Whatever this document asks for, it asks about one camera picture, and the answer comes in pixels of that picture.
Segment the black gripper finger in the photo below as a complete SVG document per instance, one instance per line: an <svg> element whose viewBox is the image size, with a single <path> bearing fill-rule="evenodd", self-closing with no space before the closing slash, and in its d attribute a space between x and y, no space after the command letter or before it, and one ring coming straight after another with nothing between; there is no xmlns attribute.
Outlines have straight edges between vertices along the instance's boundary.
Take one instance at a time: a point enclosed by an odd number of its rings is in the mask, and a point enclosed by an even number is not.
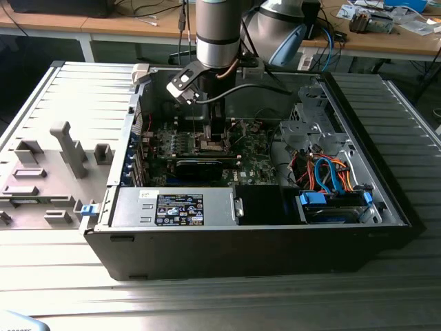
<svg viewBox="0 0 441 331"><path fill-rule="evenodd" d="M226 114L224 103L208 105L209 123L206 126L206 137L209 141L218 142L225 138Z"/></svg>

